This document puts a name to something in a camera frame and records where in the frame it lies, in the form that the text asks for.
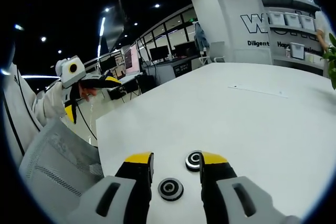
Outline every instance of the computer monitor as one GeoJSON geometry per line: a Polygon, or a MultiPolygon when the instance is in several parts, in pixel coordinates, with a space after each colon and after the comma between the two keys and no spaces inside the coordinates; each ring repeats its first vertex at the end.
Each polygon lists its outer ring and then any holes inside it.
{"type": "Polygon", "coordinates": [[[107,60],[100,61],[100,69],[103,73],[117,66],[115,56],[110,56],[107,60]]]}
{"type": "Polygon", "coordinates": [[[169,54],[168,46],[152,48],[150,49],[150,53],[153,61],[164,59],[169,54]]]}
{"type": "Polygon", "coordinates": [[[191,57],[191,56],[198,55],[198,51],[197,51],[194,41],[175,45],[174,52],[177,57],[182,57],[182,56],[191,57]]]}

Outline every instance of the black cable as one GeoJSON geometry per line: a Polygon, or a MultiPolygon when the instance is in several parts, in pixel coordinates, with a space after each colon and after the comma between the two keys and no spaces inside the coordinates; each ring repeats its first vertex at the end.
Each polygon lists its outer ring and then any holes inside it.
{"type": "Polygon", "coordinates": [[[21,83],[20,83],[19,69],[16,67],[16,70],[17,70],[17,80],[18,80],[18,84],[19,84],[19,87],[20,87],[20,91],[21,91],[21,95],[22,95],[22,98],[23,98],[23,102],[24,102],[24,104],[26,106],[26,110],[28,112],[28,115],[29,115],[30,119],[32,120],[33,124],[35,125],[36,129],[38,130],[38,132],[40,132],[41,131],[40,128],[36,125],[33,117],[30,114],[30,111],[28,110],[28,106],[27,106],[25,97],[23,96],[22,87],[21,87],[21,83]]]}
{"type": "Polygon", "coordinates": [[[143,46],[143,47],[146,49],[147,56],[148,56],[148,58],[151,60],[151,62],[152,62],[152,63],[153,63],[153,65],[154,65],[154,68],[155,68],[155,82],[156,82],[156,65],[154,64],[154,62],[153,62],[152,58],[149,56],[149,53],[148,53],[147,47],[146,47],[146,46],[144,46],[144,44],[142,43],[141,39],[140,39],[140,42],[141,42],[142,46],[143,46]]]}
{"type": "Polygon", "coordinates": [[[139,53],[139,55],[140,55],[140,58],[141,58],[141,59],[143,60],[143,62],[146,64],[147,69],[148,69],[148,73],[149,73],[149,66],[148,66],[148,64],[146,63],[145,59],[141,56],[141,53],[140,53],[140,50],[139,50],[139,45],[138,45],[138,43],[137,43],[137,46],[136,46],[135,48],[137,49],[137,51],[138,51],[138,53],[139,53]]]}
{"type": "Polygon", "coordinates": [[[77,102],[77,101],[76,101],[76,104],[77,104],[79,113],[80,113],[80,115],[82,116],[82,118],[83,118],[83,120],[84,120],[84,122],[85,122],[85,124],[86,124],[86,127],[89,129],[89,131],[91,132],[92,136],[98,141],[98,139],[96,138],[96,136],[94,135],[94,133],[93,133],[92,130],[90,129],[89,125],[88,125],[87,122],[85,121],[84,116],[83,116],[82,112],[80,111],[80,108],[79,108],[79,105],[78,105],[78,102],[77,102]]]}
{"type": "Polygon", "coordinates": [[[3,99],[4,99],[4,106],[5,106],[5,109],[6,109],[6,113],[7,113],[7,116],[8,116],[8,120],[9,120],[9,123],[10,123],[10,126],[12,127],[12,131],[13,131],[13,134],[16,138],[16,141],[17,141],[17,144],[19,145],[19,148],[20,148],[20,151],[22,153],[22,156],[25,155],[25,151],[22,147],[22,144],[21,144],[21,140],[19,138],[19,135],[17,134],[17,131],[15,129],[15,125],[14,125],[14,122],[13,122],[13,119],[12,119],[12,116],[9,112],[9,108],[8,108],[8,104],[7,104],[7,100],[6,100],[6,97],[5,97],[5,93],[3,90],[2,91],[2,96],[3,96],[3,99]]]}

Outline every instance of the green leaf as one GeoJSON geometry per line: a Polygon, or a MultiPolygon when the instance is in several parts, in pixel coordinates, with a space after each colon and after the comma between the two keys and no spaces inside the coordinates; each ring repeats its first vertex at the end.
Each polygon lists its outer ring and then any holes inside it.
{"type": "Polygon", "coordinates": [[[335,66],[335,61],[331,61],[329,63],[329,71],[328,71],[328,74],[330,76],[330,79],[336,79],[336,66],[335,66]]]}
{"type": "Polygon", "coordinates": [[[331,85],[336,90],[336,79],[331,79],[331,85]]]}
{"type": "Polygon", "coordinates": [[[329,47],[329,50],[336,55],[336,47],[329,47]]]}
{"type": "Polygon", "coordinates": [[[334,47],[336,47],[336,39],[332,34],[329,34],[329,39],[334,47]]]}
{"type": "Polygon", "coordinates": [[[322,57],[323,57],[323,59],[329,59],[332,56],[333,56],[333,53],[328,51],[328,52],[324,53],[322,57]]]}
{"type": "Polygon", "coordinates": [[[328,59],[328,61],[332,61],[332,60],[336,60],[336,54],[334,54],[333,52],[326,52],[323,56],[323,59],[328,59]]]}

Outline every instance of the person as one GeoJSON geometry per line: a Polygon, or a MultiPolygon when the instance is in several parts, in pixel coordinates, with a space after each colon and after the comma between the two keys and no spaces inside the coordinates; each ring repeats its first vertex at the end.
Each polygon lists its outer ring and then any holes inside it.
{"type": "MultiPolygon", "coordinates": [[[[41,99],[20,75],[17,66],[12,63],[15,47],[9,60],[9,67],[1,69],[3,83],[4,127],[14,163],[19,167],[30,143],[49,119],[65,115],[62,101],[62,83],[53,85],[41,99]]],[[[94,89],[82,89],[80,97],[88,101],[88,94],[96,95],[94,89]]]]}
{"type": "Polygon", "coordinates": [[[323,11],[315,13],[315,25],[317,31],[317,39],[319,40],[324,52],[327,52],[332,43],[329,38],[329,34],[335,36],[330,22],[323,11]]]}

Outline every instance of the white table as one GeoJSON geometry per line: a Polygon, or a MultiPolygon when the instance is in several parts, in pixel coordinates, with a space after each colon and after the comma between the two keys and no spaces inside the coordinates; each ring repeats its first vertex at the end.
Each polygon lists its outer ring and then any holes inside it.
{"type": "Polygon", "coordinates": [[[127,156],[154,152],[147,223],[206,223],[199,173],[184,165],[192,150],[226,157],[238,176],[271,194],[279,211],[304,218],[334,172],[335,123],[336,92],[324,77],[277,66],[212,63],[97,119],[98,148],[106,176],[127,156]],[[167,177],[184,185],[178,201],[158,195],[167,177]]]}

